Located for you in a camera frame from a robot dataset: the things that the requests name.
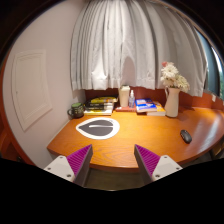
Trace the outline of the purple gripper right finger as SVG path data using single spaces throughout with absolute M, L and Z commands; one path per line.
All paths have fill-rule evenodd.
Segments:
M 168 155 L 159 156 L 140 145 L 134 146 L 134 155 L 145 185 L 182 169 Z

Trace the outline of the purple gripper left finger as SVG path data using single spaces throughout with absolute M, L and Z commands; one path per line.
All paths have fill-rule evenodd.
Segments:
M 92 145 L 87 145 L 69 156 L 58 156 L 44 170 L 83 187 L 92 155 Z

